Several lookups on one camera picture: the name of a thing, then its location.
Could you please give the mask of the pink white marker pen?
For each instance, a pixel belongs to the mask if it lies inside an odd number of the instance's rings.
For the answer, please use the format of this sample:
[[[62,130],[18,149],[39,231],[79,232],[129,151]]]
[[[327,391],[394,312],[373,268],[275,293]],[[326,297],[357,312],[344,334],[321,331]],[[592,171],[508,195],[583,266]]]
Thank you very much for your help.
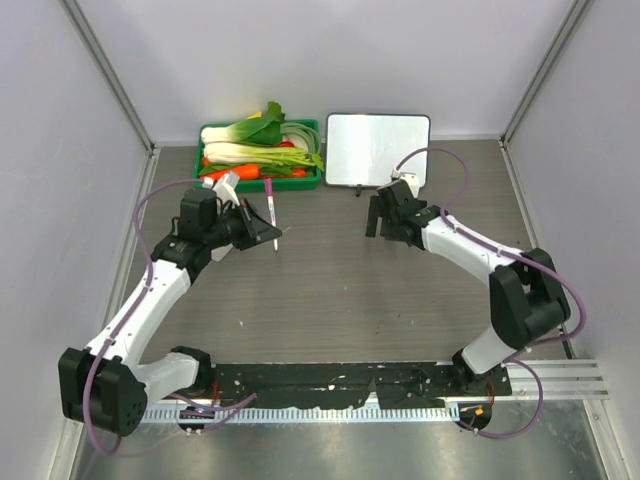
[[[271,178],[264,179],[265,192],[267,196],[268,210],[270,215],[271,225],[273,227],[277,226],[276,220],[276,210],[275,210],[275,202],[274,202],[274,194],[273,194],[273,185]]]

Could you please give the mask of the small whiteboard with black frame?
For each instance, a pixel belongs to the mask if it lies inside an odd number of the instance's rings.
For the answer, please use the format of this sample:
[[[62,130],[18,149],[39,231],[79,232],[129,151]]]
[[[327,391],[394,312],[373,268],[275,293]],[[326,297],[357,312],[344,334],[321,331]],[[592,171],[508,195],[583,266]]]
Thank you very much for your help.
[[[431,119],[425,114],[331,113],[326,120],[325,182],[373,188],[408,172],[426,184]]]

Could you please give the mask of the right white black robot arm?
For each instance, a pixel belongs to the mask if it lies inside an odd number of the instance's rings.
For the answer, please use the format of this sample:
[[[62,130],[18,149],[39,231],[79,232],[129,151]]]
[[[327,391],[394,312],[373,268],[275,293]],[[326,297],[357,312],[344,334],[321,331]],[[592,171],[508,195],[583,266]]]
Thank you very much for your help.
[[[480,280],[489,292],[490,323],[452,357],[451,380],[472,395],[488,374],[568,320],[571,310],[550,255],[502,246],[416,198],[396,179],[369,200],[365,235],[439,255]]]

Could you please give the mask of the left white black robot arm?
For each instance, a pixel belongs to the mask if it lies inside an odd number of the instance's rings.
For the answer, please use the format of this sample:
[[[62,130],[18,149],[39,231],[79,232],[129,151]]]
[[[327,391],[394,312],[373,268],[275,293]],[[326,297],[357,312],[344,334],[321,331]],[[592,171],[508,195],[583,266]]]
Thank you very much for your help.
[[[63,415],[97,430],[126,437],[146,408],[174,393],[205,397],[213,386],[208,353],[179,346],[152,364],[142,354],[174,304],[211,261],[231,249],[268,243],[282,232],[263,219],[234,186],[218,181],[189,189],[170,233],[146,253],[140,282],[111,322],[83,349],[59,359]]]

